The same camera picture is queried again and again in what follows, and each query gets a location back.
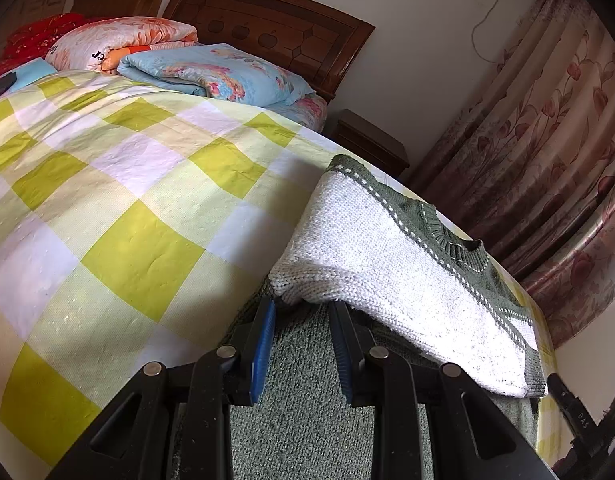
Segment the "blue gripper pad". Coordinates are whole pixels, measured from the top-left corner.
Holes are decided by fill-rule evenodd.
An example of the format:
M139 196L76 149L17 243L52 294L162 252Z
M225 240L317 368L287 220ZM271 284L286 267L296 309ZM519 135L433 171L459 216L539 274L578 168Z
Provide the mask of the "blue gripper pad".
M352 401L351 385L351 358L347 351L347 345L343 338L343 330L338 320L334 307L330 307L330 332L332 334L332 346L334 346L334 356L336 357L336 368L339 371L339 382L341 390L348 403Z
M254 404L258 402L265 387L265 377L267 377L268 365L270 364L271 344L274 341L275 321L276 305L274 305L274 300L270 300L252 360L252 389L250 395Z

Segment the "black mechanical device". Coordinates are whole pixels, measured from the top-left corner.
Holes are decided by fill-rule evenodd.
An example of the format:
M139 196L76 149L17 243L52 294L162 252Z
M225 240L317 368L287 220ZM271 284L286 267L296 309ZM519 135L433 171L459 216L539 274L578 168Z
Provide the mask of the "black mechanical device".
M343 393L353 407L375 407L371 480L423 477L417 403L426 405L437 480L615 480L611 439L601 437L604 425L615 435L615 403L611 419L596 426L560 379L549 378L576 436L555 475L458 365L411 365L377 346L347 304L332 302L329 314ZM274 320L264 298L228 345L196 363L146 364L47 480L231 480L230 406L253 406L262 394ZM0 480L9 480L1 465Z

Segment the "red fabric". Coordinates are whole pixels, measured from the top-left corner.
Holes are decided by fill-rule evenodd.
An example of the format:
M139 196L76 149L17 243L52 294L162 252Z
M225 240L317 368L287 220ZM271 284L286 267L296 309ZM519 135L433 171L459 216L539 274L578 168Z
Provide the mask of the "red fabric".
M0 76L34 58L45 57L53 44L70 30L104 19L86 18L76 12L66 12L23 25L7 38L0 59Z

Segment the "light blue cloth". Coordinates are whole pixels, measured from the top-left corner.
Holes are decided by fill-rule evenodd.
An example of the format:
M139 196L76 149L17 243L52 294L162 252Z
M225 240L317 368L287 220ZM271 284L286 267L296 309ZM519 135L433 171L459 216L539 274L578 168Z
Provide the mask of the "light blue cloth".
M36 59L32 59L31 61L22 64L21 66L17 66L16 68L9 70L6 74L9 74L10 72L16 72L16 82L10 86L8 92L20 90L24 86L31 85L33 82L38 81L42 77L56 73L57 71L42 57L37 57Z
M226 43L137 52L117 70L161 88L260 107L314 92L301 76Z

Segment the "nightstand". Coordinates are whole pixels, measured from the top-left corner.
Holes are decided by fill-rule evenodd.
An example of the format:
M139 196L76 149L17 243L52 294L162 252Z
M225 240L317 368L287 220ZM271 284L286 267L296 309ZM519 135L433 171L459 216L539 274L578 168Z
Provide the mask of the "nightstand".
M351 110L341 112L329 137L394 178L410 165L405 147L398 140Z

